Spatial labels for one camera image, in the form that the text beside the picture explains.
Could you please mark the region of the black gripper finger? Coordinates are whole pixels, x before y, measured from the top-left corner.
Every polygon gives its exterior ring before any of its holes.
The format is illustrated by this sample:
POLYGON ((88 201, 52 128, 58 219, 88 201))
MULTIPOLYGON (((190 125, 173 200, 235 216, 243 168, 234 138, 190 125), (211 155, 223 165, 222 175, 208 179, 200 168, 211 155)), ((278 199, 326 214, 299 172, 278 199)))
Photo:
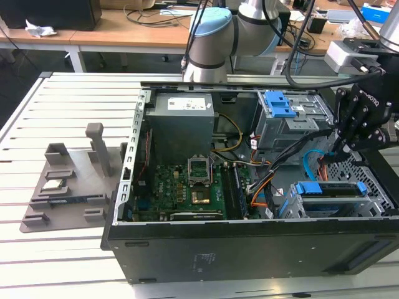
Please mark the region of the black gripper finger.
POLYGON ((386 148, 388 131, 385 128, 376 128, 365 134, 355 134, 349 129, 340 130, 336 142, 336 162, 343 162, 351 152, 386 148))
POLYGON ((327 162, 342 162, 349 155, 350 148, 347 143, 353 137, 353 111, 356 106, 357 96, 351 96, 349 89, 339 88, 337 90, 334 108, 335 141, 332 149, 327 153, 327 162))

